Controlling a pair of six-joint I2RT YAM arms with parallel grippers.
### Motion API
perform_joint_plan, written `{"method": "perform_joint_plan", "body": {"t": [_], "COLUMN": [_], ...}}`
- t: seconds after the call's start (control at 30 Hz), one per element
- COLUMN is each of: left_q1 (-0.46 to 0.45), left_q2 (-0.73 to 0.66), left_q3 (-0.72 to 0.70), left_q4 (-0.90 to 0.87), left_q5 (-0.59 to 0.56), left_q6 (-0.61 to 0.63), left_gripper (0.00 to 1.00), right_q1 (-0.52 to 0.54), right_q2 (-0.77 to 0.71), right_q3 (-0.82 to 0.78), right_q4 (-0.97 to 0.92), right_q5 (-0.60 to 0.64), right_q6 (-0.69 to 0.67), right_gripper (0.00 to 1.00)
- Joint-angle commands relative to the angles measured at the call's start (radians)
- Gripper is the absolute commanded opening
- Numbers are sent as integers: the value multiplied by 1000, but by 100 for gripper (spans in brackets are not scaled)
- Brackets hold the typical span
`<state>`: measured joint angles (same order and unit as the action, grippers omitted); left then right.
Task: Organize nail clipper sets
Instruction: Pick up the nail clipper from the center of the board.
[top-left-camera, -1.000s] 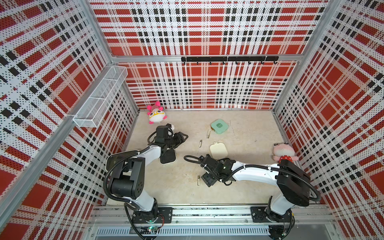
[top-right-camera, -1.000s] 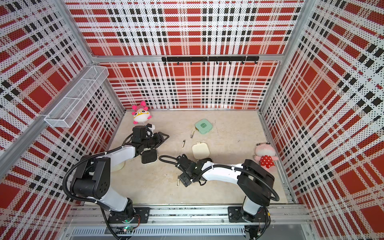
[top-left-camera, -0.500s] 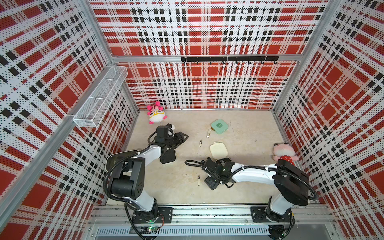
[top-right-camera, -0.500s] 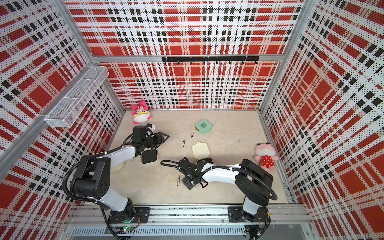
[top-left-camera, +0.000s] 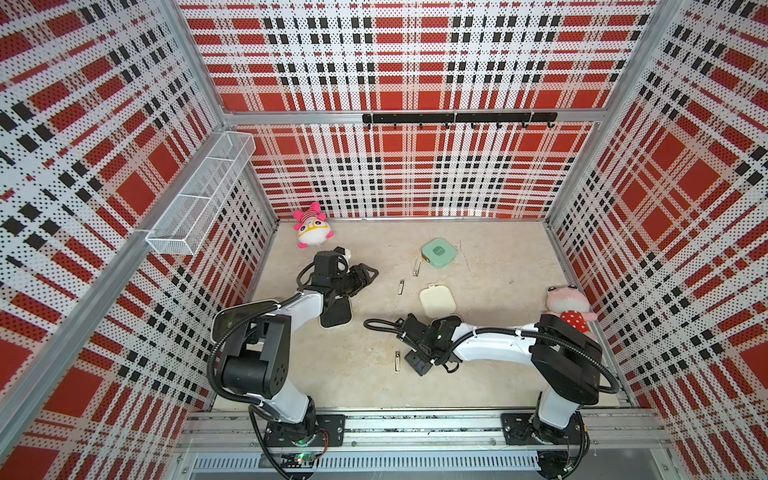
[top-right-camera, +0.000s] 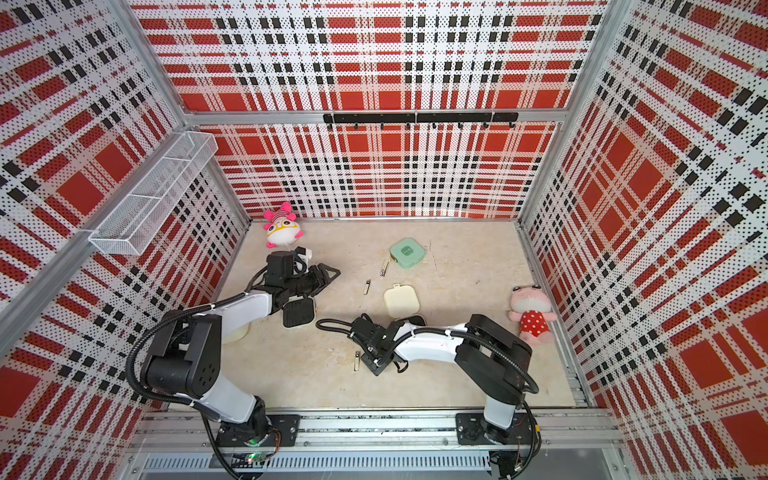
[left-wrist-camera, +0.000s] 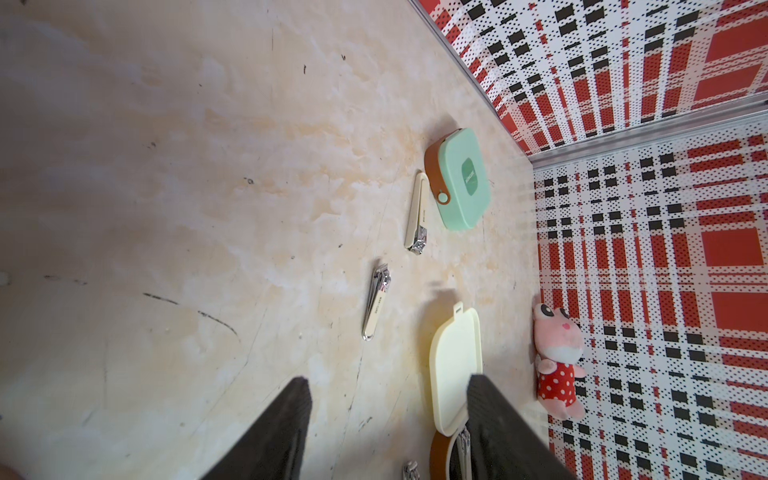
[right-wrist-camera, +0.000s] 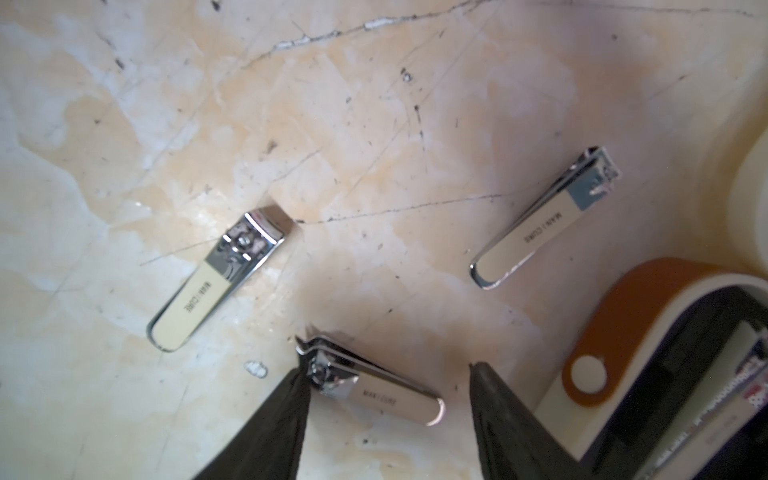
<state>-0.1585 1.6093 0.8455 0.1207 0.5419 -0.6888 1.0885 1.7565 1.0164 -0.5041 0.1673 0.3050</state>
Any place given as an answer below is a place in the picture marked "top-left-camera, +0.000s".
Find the cream manicure case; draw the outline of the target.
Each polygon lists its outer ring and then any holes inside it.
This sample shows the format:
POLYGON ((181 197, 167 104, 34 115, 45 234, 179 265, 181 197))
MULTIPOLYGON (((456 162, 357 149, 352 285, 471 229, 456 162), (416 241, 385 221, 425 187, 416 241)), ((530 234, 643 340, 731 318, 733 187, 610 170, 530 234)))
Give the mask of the cream manicure case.
POLYGON ((320 315, 320 325, 329 329, 345 325, 352 320, 352 308, 348 296, 329 298, 320 315))
POLYGON ((429 284, 419 292, 419 301, 430 319, 450 316, 457 308, 453 294, 446 285, 429 284))

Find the mint green manicure case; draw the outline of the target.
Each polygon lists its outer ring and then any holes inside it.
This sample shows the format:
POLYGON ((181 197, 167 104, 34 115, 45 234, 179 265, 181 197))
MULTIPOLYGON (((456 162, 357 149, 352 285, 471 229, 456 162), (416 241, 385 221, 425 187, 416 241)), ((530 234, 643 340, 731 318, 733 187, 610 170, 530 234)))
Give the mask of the mint green manicure case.
POLYGON ((457 257, 457 250, 447 240, 436 238, 421 248, 422 258, 433 268, 443 269, 457 257))

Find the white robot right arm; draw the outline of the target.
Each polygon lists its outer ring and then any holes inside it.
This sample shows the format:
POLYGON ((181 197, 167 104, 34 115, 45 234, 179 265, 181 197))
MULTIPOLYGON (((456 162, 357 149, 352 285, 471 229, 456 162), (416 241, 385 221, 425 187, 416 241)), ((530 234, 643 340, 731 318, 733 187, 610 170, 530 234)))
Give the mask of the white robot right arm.
POLYGON ((535 368, 547 383, 522 437, 545 445, 572 440, 580 425, 580 409, 595 405, 602 394, 621 389, 617 377, 602 363, 601 346, 553 314, 535 324, 479 327, 456 315, 427 325, 410 314, 387 321, 363 322, 371 331, 395 335, 410 348, 406 362, 419 375, 441 367, 456 372, 469 361, 501 361, 535 368))

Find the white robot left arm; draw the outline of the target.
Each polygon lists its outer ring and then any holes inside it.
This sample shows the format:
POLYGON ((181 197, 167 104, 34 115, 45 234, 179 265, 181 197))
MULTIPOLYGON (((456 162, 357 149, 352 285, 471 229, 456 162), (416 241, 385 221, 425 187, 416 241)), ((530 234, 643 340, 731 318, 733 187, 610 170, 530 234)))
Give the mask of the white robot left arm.
POLYGON ((378 276, 373 267, 352 264, 351 252, 337 247, 314 255, 297 275, 290 297, 218 312, 206 366, 215 394, 247 405, 267 422, 271 435, 290 444, 310 445, 322 437, 314 400, 289 379, 292 334, 314 319, 324 328, 349 323, 350 299, 378 276))

